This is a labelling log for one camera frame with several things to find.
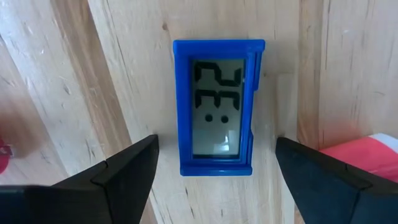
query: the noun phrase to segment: wooden surface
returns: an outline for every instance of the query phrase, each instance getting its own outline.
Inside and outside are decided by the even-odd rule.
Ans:
[[[293,223],[273,150],[295,136],[298,20],[292,0],[2,1],[0,134],[17,157],[0,183],[54,184],[157,133],[143,223]],[[267,40],[250,177],[179,174],[172,41],[187,38]]]
[[[398,138],[394,0],[5,0],[0,184],[54,184],[157,133],[143,223],[300,223],[278,135],[314,149]],[[174,39],[262,38],[250,177],[181,177]]]

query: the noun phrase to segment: digit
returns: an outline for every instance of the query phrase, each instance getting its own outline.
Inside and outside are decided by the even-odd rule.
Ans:
[[[201,105],[201,98],[203,96],[209,96],[214,98],[214,105],[219,108],[221,104],[220,96],[216,91],[213,90],[196,90],[195,91],[195,108]]]
[[[221,69],[214,62],[196,62],[194,66],[194,73],[195,73],[195,81],[199,81],[201,79],[201,70],[202,69],[209,69],[213,70],[215,74],[215,80],[221,86],[230,86],[230,87],[238,87],[242,80],[241,80],[241,73],[242,68],[236,69],[234,71],[234,80],[224,80],[221,78]]]
[[[232,98],[233,99],[233,104],[234,104],[234,108],[239,110],[240,108],[240,95],[238,92],[235,91],[219,91],[218,92],[218,96],[220,98]]]

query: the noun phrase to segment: wood grain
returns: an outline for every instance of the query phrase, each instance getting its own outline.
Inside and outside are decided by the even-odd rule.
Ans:
[[[0,16],[0,34],[68,174],[102,161],[105,152],[50,1],[3,1]]]
[[[15,150],[15,158],[0,175],[0,184],[47,185],[66,178],[66,170],[1,35],[0,108],[0,136]]]
[[[104,150],[112,156],[131,145],[87,1],[51,1],[55,20]]]
[[[322,16],[323,0],[300,1],[297,139],[313,149],[319,148]]]
[[[372,133],[398,137],[397,1],[325,1],[320,147]]]

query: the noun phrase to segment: digital clock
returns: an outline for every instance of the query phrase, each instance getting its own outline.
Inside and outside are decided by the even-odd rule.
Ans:
[[[264,40],[175,40],[180,173],[251,175]]]

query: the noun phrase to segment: digital display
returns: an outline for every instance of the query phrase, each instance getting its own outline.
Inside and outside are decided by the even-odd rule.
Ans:
[[[244,59],[192,60],[195,158],[239,157]]]

